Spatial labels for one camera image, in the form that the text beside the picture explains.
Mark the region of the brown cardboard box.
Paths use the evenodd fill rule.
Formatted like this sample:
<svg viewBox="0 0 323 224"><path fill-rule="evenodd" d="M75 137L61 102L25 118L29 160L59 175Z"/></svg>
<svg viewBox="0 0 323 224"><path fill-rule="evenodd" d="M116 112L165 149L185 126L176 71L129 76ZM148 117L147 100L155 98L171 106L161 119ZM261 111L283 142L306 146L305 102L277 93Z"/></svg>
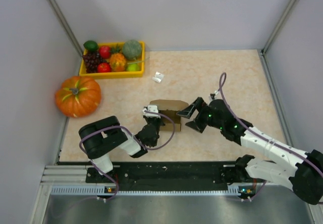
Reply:
<svg viewBox="0 0 323 224"><path fill-rule="evenodd" d="M156 105L159 113L169 117L174 122L175 132L181 131L181 117L177 115L177 112L187 108L188 103L181 100L157 99L152 100L150 104Z"/></svg>

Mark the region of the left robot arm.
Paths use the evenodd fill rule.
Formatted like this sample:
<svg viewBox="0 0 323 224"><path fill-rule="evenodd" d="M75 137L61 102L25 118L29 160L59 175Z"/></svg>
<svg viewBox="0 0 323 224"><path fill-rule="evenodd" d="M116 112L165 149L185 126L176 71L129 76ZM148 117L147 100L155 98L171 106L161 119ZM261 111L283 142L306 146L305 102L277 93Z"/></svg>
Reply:
<svg viewBox="0 0 323 224"><path fill-rule="evenodd" d="M82 146L89 160L97 167L97 176L104 182L114 177L113 164L109 152L119 148L132 158L139 158L148 153L146 147L156 147L159 130L164 126L161 117L144 117L146 125L136 135L120 128L116 116L111 116L83 126L79 130Z"/></svg>

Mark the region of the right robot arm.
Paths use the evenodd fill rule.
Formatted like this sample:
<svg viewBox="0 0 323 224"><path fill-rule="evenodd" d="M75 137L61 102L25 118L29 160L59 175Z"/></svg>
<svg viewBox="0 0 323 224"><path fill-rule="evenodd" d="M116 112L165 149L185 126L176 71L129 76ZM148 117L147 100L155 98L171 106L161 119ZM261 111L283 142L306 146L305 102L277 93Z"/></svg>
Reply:
<svg viewBox="0 0 323 224"><path fill-rule="evenodd" d="M217 128L227 140L267 157L267 160L251 155L238 158L235 174L239 180L262 179L290 189L308 204L322 203L321 152L306 152L270 138L252 123L234 116L222 99L206 103L198 97L177 115L189 119L195 111L197 116L186 123L189 128L200 133L207 126Z"/></svg>

